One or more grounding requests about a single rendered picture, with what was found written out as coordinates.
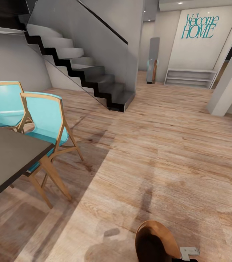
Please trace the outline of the trash can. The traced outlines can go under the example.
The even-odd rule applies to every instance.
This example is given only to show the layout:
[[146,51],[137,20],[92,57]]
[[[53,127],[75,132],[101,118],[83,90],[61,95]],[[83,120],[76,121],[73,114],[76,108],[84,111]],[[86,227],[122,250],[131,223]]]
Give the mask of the trash can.
[[177,243],[171,232],[160,222],[143,222],[135,235],[138,262],[173,262],[180,259]]

